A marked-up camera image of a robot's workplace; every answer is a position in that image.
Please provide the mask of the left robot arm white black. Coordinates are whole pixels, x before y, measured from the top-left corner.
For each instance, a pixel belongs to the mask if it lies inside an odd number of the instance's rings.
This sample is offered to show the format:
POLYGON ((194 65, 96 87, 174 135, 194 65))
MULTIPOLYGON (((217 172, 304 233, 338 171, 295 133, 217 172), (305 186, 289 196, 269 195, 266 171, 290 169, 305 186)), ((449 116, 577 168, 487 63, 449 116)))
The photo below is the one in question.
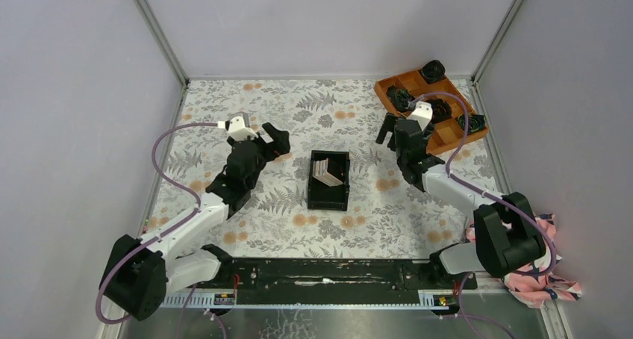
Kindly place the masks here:
POLYGON ((231 152, 225 166, 203 194, 186 189, 194 206, 140 237, 125 234, 115 242, 95 304, 103 323, 144 320, 168 294, 199 282, 223 287, 231 280, 230 265, 211 251, 181 253, 197 235, 222 224, 249 201, 266 164, 290 152, 290 134, 266 122, 262 127, 271 140, 265 141, 240 116, 209 127, 228 135, 231 152))

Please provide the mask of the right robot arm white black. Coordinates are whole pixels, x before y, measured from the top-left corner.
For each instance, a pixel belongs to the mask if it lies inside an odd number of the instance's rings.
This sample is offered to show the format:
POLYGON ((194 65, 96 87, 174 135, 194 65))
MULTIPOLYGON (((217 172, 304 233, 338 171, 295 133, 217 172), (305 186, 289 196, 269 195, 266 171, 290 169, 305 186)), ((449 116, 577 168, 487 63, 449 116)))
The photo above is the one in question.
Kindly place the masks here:
POLYGON ((473 219, 475 241, 447 246, 430 255, 429 281, 446 288, 458 274, 485 271, 494 278, 509 273, 546 275, 557 264, 556 248, 537 223, 529 201, 515 192, 502 195, 470 184, 450 164, 426 151, 431 128, 414 119, 387 113, 376 142, 390 135, 404 180, 422 192, 449 203, 473 219))

